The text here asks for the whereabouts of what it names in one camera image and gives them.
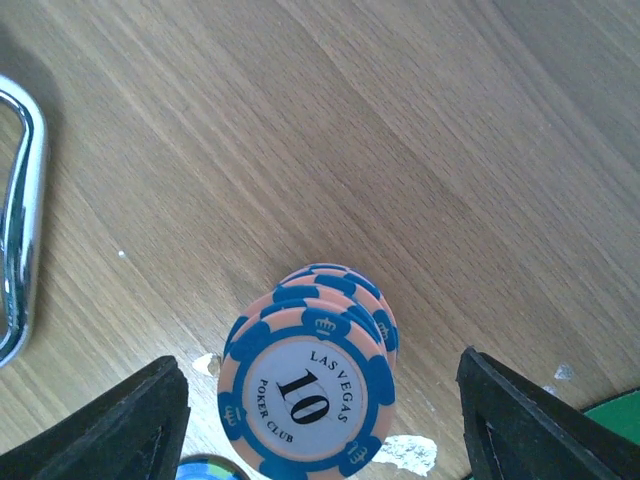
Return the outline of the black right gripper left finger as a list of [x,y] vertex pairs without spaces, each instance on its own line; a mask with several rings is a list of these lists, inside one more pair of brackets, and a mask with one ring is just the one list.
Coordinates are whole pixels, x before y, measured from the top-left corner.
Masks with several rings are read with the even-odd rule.
[[1,455],[3,479],[173,479],[188,382],[161,356],[74,414]]

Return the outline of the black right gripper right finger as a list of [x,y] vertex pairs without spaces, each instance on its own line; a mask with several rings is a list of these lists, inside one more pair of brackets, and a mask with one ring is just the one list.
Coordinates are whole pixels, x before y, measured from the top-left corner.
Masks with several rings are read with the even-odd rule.
[[472,347],[461,355],[472,479],[636,479],[639,444]]

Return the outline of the teal green 50 chip stack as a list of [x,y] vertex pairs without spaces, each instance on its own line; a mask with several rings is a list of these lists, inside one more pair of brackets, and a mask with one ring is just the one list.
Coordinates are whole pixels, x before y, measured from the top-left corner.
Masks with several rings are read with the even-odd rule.
[[246,474],[232,461],[216,455],[199,455],[181,460],[176,480],[243,480]]

